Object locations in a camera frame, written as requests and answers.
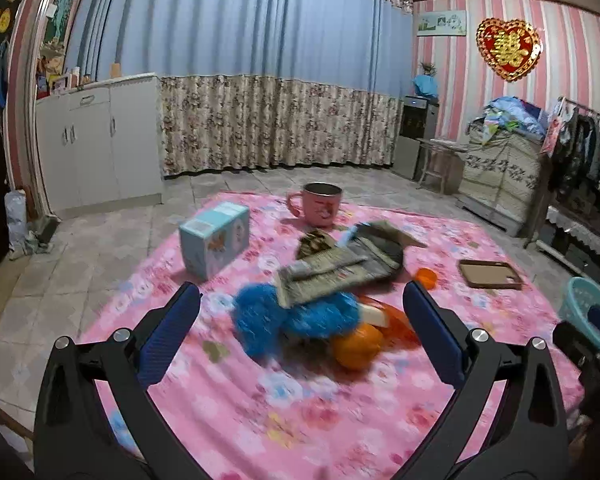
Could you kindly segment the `blue fluffy scrunchie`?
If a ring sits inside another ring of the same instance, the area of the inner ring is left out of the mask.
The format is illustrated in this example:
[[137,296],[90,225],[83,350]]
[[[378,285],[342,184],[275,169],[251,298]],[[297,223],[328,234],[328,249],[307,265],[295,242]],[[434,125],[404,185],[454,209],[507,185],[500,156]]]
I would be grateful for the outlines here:
[[361,322],[358,300],[347,292],[283,308],[273,285],[253,284],[243,287],[233,304],[236,337],[255,360],[277,353],[283,336],[328,339],[352,332]]

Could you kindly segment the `brown phone case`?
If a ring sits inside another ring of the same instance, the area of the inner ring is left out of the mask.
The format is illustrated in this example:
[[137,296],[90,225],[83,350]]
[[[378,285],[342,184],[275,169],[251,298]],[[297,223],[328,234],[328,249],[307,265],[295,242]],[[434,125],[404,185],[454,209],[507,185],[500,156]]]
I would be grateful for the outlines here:
[[519,273],[507,262],[462,259],[457,266],[471,288],[521,290],[524,284]]

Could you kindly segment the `orange plastic cap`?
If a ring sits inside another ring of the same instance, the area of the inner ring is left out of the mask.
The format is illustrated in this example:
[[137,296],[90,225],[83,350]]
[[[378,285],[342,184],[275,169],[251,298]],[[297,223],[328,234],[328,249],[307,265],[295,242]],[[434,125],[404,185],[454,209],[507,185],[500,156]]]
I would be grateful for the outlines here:
[[414,280],[418,281],[424,289],[433,290],[438,284],[438,274],[428,268],[419,268],[414,275]]

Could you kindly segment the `light blue carton box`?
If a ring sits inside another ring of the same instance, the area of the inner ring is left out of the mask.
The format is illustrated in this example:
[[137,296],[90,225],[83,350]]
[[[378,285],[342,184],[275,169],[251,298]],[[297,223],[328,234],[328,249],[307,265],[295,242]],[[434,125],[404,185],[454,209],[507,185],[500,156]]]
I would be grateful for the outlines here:
[[248,247],[250,209],[219,203],[183,222],[178,235],[186,270],[196,278],[210,280]]

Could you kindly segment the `pink floral tablecloth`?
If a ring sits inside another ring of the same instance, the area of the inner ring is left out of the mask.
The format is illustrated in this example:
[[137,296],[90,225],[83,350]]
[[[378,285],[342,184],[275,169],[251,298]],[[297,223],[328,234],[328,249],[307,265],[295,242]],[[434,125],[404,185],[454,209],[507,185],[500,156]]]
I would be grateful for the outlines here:
[[[304,225],[279,197],[220,193],[215,201],[248,207],[250,244],[201,285],[200,315],[162,382],[150,388],[152,400],[213,478],[391,477],[441,414],[451,388],[419,348],[389,348],[359,375],[329,363],[249,359],[233,330],[234,296],[246,285],[272,281],[292,261]],[[460,260],[506,259],[480,226],[347,204],[336,229],[373,220],[389,221],[418,240],[405,253],[407,272],[434,270],[434,300],[467,325],[512,344],[552,333],[555,310],[531,283],[495,292],[465,284]]]

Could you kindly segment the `clothes rack with garments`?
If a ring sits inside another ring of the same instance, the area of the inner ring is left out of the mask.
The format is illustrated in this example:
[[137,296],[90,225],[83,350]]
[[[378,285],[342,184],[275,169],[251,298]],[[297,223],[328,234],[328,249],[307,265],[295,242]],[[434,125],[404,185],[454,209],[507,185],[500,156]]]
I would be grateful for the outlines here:
[[559,98],[540,162],[524,244],[600,284],[600,113]]

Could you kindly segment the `small wooden stool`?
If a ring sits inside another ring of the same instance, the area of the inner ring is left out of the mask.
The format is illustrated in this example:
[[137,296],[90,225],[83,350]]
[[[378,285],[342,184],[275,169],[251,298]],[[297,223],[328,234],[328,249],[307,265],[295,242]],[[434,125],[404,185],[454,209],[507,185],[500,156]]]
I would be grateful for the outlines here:
[[423,188],[428,181],[437,182],[439,193],[454,195],[463,179],[465,156],[468,146],[442,139],[421,140],[422,173],[418,186]]

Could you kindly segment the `white cabinet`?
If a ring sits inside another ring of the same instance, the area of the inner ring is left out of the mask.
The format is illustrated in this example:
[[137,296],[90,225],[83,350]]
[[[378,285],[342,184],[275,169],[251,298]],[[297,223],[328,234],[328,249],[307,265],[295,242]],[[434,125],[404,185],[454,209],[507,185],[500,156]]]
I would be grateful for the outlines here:
[[158,105],[154,73],[39,100],[35,140],[48,210],[62,217],[161,203]]

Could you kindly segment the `cloth covered furniture pile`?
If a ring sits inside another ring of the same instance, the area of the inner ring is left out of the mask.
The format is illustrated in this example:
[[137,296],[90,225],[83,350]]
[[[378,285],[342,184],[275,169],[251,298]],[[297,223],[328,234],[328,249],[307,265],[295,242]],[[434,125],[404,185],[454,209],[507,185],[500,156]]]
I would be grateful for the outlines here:
[[516,96],[486,104],[460,138],[460,206],[511,236],[524,232],[539,196],[546,128],[544,112]]

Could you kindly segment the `pink metal mug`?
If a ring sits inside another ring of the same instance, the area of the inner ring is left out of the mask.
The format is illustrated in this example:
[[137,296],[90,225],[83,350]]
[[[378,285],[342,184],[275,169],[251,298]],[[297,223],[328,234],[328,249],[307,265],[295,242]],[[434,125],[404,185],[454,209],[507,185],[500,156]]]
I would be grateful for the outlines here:
[[311,182],[286,196],[288,211],[314,228],[330,228],[336,221],[343,190],[326,182]]

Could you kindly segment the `black water dispenser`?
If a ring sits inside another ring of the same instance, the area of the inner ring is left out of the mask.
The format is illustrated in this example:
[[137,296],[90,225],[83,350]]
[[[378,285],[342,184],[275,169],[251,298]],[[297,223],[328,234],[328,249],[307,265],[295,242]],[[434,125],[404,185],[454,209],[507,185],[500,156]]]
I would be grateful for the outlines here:
[[423,140],[436,134],[439,103],[420,96],[402,100],[399,135],[396,137],[392,171],[401,177],[417,180],[424,164]]

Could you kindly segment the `blue potted plant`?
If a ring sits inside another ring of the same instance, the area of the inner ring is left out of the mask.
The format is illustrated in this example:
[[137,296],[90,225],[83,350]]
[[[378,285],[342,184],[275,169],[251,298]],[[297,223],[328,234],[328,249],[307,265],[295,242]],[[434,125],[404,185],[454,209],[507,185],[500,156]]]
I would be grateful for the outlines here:
[[420,74],[413,78],[415,93],[421,98],[437,101],[439,99],[439,87],[436,79],[437,67],[428,62],[420,62]]

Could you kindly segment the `red gold heart decoration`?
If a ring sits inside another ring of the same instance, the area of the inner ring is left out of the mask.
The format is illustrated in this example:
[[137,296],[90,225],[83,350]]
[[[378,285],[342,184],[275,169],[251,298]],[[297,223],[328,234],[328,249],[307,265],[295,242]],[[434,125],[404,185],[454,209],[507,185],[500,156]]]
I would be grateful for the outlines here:
[[507,82],[527,76],[543,52],[539,33],[524,20],[486,18],[477,28],[476,43],[486,64]]

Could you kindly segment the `blue floral curtain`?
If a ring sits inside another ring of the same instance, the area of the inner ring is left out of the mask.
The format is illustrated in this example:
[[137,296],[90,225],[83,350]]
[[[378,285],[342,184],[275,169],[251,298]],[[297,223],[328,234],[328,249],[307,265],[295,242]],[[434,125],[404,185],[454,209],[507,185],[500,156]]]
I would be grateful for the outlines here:
[[412,0],[81,0],[66,64],[158,78],[161,167],[393,161]]

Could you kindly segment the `landscape wall picture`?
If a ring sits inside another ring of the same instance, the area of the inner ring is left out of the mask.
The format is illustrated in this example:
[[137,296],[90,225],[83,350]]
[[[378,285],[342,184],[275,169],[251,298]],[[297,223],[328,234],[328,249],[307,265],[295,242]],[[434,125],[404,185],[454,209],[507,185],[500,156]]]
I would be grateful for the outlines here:
[[465,10],[431,11],[417,15],[416,34],[419,37],[467,35]]

